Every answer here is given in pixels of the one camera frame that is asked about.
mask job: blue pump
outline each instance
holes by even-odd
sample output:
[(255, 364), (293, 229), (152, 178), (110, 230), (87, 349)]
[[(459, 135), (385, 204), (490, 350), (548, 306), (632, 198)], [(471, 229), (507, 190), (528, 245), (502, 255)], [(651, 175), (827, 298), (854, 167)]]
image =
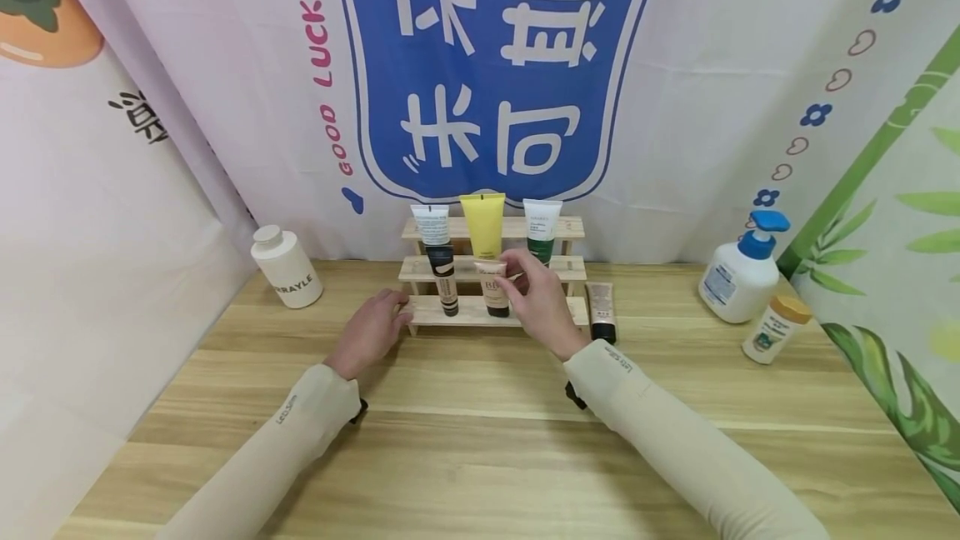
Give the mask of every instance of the blue pump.
[(789, 230), (790, 220), (779, 211), (752, 211), (750, 218), (757, 224), (757, 229), (746, 232), (737, 243), (737, 249), (747, 257), (763, 261), (770, 258), (777, 245), (777, 239), (771, 233)]

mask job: wooden table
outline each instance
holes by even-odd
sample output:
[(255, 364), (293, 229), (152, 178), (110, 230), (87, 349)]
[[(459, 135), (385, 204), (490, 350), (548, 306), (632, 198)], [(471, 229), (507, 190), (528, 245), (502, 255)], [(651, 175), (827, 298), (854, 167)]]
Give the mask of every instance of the wooden table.
[[(318, 262), (289, 311), (255, 275), (58, 538), (150, 538), (321, 361), (398, 263)], [(765, 367), (695, 296), (701, 268), (588, 268), (621, 349), (775, 472), (834, 539), (960, 538), (960, 519), (819, 327)], [(784, 289), (789, 290), (787, 283)], [(299, 479), (265, 538), (713, 538), (618, 435), (563, 395), (523, 332), (435, 327), (361, 381), (370, 412)]]

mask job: pump bottle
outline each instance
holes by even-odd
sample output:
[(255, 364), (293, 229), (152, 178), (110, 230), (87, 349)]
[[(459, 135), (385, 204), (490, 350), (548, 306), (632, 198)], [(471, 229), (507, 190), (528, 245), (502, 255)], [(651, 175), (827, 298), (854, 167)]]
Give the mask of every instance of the pump bottle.
[(750, 217), (757, 229), (746, 232), (740, 242), (718, 246), (698, 288), (700, 298), (727, 323), (755, 318), (779, 282), (772, 234), (789, 230), (790, 222), (779, 211), (753, 211)]

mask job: arm sleeve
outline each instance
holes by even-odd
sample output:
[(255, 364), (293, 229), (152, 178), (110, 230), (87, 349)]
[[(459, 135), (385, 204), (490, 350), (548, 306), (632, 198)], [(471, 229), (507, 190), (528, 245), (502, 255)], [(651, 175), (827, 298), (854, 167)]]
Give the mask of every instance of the arm sleeve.
[(630, 442), (720, 538), (829, 538), (756, 458), (605, 340), (594, 340), (563, 367), (594, 414)]
[(160, 530), (160, 540), (254, 538), (297, 475), (360, 410), (355, 381), (314, 365), (283, 405)]

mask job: blue banner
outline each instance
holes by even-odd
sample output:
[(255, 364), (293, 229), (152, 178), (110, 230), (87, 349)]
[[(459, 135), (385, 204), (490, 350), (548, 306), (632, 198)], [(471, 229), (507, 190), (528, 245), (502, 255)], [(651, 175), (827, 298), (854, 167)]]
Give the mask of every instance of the blue banner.
[(424, 202), (590, 193), (645, 2), (343, 0), (371, 179)]

